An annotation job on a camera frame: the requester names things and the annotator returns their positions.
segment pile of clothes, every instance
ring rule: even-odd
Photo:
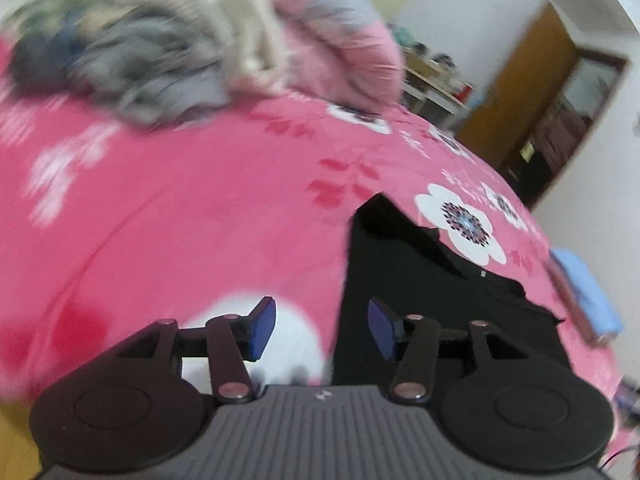
[[[271,0],[35,0],[9,24],[18,95],[89,94],[141,126],[201,120],[235,92],[286,87]]]

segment white flower pattern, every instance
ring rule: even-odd
[[[516,209],[511,204],[510,200],[496,193],[493,189],[491,189],[487,184],[481,182],[482,187],[484,188],[484,192],[486,193],[486,197],[490,200],[490,202],[502,212],[507,222],[513,225],[516,229],[520,229],[521,231],[528,232],[529,228],[527,224],[522,219],[522,217],[516,212]]]
[[[40,153],[31,167],[26,186],[28,198],[38,203],[31,220],[40,227],[50,225],[60,214],[78,168],[91,168],[103,158],[106,141],[120,130],[116,123],[97,123],[78,136],[65,139]]]
[[[312,101],[314,99],[313,97],[307,94],[303,94],[302,92],[297,92],[295,90],[289,90],[287,92],[287,96],[291,97],[295,101],[300,101],[302,103],[308,103],[309,101]]]
[[[209,308],[193,317],[185,325],[204,326],[212,317],[224,314],[246,316],[262,299],[263,294],[254,290],[238,290],[218,299]],[[287,298],[276,296],[278,315],[269,344],[264,349],[260,361],[245,363],[254,380],[262,384],[290,384],[300,380],[320,383],[325,381],[326,357],[322,351],[318,329],[305,315],[304,309]],[[172,317],[180,316],[177,307]],[[209,362],[204,358],[185,359],[182,377],[204,394],[211,393]]]
[[[411,146],[414,150],[417,150],[423,157],[431,158],[424,151],[424,148],[422,147],[422,143],[419,140],[414,139],[409,132],[404,132],[404,131],[400,130],[400,134],[402,135],[402,138],[404,139],[404,141],[409,146]]]
[[[479,266],[486,266],[490,258],[505,264],[507,257],[493,236],[494,227],[487,216],[473,206],[465,204],[451,190],[429,184],[429,194],[415,197],[420,213],[432,224],[444,229],[455,248]]]
[[[12,99],[12,87],[10,80],[0,78],[0,146],[17,146],[35,129],[33,120],[38,110],[37,106]]]
[[[340,105],[329,105],[326,111],[329,113],[329,115],[335,117],[336,119],[340,119],[341,121],[366,126],[369,130],[373,130],[378,134],[391,134],[391,128],[389,127],[388,123],[380,117],[364,114],[357,110],[351,110],[350,108],[346,108]]]
[[[429,133],[431,134],[432,137],[434,137],[435,139],[443,143],[445,146],[447,146],[456,155],[463,156],[466,159],[474,162],[474,160],[466,152],[466,150],[462,146],[460,146],[459,142],[457,142],[455,139],[451,139],[450,137],[447,137],[439,129],[437,129],[436,126],[433,126],[433,124],[430,124]]]

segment pink blanket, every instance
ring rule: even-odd
[[[321,380],[348,222],[380,191],[565,316],[535,220],[493,170],[403,108],[371,120],[290,93],[143,134],[64,96],[12,102],[3,81],[0,396],[32,396],[157,318],[199,324],[263,295],[278,321],[254,372]],[[488,238],[461,237],[445,202]],[[559,332],[574,371],[611,397],[612,352],[569,321]],[[195,383],[205,371],[186,367]]]
[[[398,102],[400,49],[369,0],[273,0],[285,17],[290,85],[357,110]]]

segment black circular pad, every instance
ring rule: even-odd
[[[566,399],[540,386],[514,386],[496,395],[495,412],[506,422],[526,430],[560,424],[569,415]]]
[[[76,372],[46,390],[30,415],[44,458],[106,474],[142,469],[186,448],[205,420],[202,397],[145,361]]]
[[[444,428],[482,462],[529,472],[559,472],[596,460],[612,430],[604,396],[571,376],[566,381],[505,384],[460,380],[444,395]]]
[[[142,420],[151,403],[143,390],[131,386],[98,386],[76,401],[76,415],[94,428],[117,430]]]

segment bed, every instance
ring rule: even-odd
[[[543,267],[549,241],[505,181],[399,105],[372,118],[287,91],[145,133],[67,95],[15,101],[1,79],[0,397],[31,398],[156,319],[201,326],[266,295],[276,328],[251,374],[327,380],[350,218],[378,192],[567,317]],[[444,201],[490,243],[461,241],[438,218]],[[611,399],[612,351],[569,319],[558,330],[574,372]],[[184,365],[201,390],[207,373]]]

